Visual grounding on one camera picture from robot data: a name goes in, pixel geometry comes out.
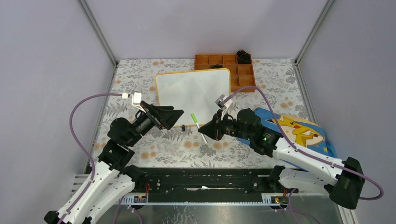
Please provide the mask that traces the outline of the white green whiteboard marker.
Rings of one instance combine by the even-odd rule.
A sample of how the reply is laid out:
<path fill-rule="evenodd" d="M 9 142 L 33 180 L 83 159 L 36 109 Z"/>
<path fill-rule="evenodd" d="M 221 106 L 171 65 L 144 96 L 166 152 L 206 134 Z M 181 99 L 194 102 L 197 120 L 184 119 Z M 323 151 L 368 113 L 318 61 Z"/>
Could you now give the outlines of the white green whiteboard marker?
<path fill-rule="evenodd" d="M 199 125 L 199 123 L 197 123 L 197 124 L 195 124 L 195 126 L 197 127 L 197 129 L 199 130 L 200 129 L 200 125 Z M 206 137 L 205 137 L 205 135 L 204 134 L 202 134 L 200 131 L 198 131 L 198 133 L 200 134 L 200 136 L 202 137 L 202 139 L 203 139 L 203 141 L 204 141 L 204 143 L 208 146 L 208 141 L 207 141 L 207 139 L 206 139 Z"/>

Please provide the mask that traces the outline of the yellow framed whiteboard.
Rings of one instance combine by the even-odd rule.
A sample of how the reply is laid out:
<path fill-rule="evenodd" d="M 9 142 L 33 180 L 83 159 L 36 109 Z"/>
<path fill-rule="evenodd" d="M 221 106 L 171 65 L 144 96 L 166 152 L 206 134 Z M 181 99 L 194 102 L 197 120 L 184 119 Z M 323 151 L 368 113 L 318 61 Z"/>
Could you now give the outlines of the yellow framed whiteboard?
<path fill-rule="evenodd" d="M 219 109 L 215 101 L 230 95 L 231 73 L 228 69 L 191 70 L 158 73 L 155 76 L 158 104 L 183 110 L 177 126 L 195 126 L 193 113 L 200 125 L 210 120 Z"/>

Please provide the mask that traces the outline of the green marker cap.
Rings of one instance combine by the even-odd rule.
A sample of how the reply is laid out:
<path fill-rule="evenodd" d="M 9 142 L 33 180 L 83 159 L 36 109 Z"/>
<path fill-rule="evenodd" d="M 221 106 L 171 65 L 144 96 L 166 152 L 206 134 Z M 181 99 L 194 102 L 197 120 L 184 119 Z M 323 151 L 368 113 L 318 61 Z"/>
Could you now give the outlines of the green marker cap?
<path fill-rule="evenodd" d="M 194 123 L 197 124 L 197 123 L 198 123 L 198 120 L 197 120 L 197 118 L 196 118 L 196 116 L 195 116 L 194 113 L 191 113 L 191 117 L 192 117 Z"/>

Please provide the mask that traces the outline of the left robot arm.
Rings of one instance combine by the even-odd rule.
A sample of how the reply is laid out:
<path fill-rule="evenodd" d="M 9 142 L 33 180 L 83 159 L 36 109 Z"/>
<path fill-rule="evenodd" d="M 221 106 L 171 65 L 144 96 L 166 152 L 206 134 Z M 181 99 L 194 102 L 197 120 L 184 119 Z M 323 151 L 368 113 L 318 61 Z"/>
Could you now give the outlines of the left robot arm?
<path fill-rule="evenodd" d="M 153 127 L 171 129 L 184 111 L 144 101 L 138 107 L 134 122 L 117 118 L 111 123 L 107 133 L 110 140 L 93 165 L 90 177 L 63 207 L 45 215 L 45 223 L 95 224 L 124 195 L 144 188 L 145 172 L 128 165 L 134 155 L 131 148 Z"/>

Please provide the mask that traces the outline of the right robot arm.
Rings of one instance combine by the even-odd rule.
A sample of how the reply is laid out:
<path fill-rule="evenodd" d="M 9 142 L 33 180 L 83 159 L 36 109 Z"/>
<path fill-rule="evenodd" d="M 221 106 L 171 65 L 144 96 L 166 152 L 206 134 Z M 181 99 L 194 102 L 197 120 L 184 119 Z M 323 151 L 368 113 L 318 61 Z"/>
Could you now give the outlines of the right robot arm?
<path fill-rule="evenodd" d="M 274 168 L 268 179 L 269 189 L 274 192 L 284 188 L 307 188 L 329 196 L 334 203 L 351 210 L 356 209 L 361 199 L 365 179 L 357 159 L 348 157 L 342 160 L 289 143 L 280 132 L 264 126 L 251 109 L 239 111 L 235 119 L 218 110 L 213 119 L 198 131 L 213 140 L 221 140 L 224 135 L 248 140 L 256 153 L 289 162 L 304 170 Z"/>

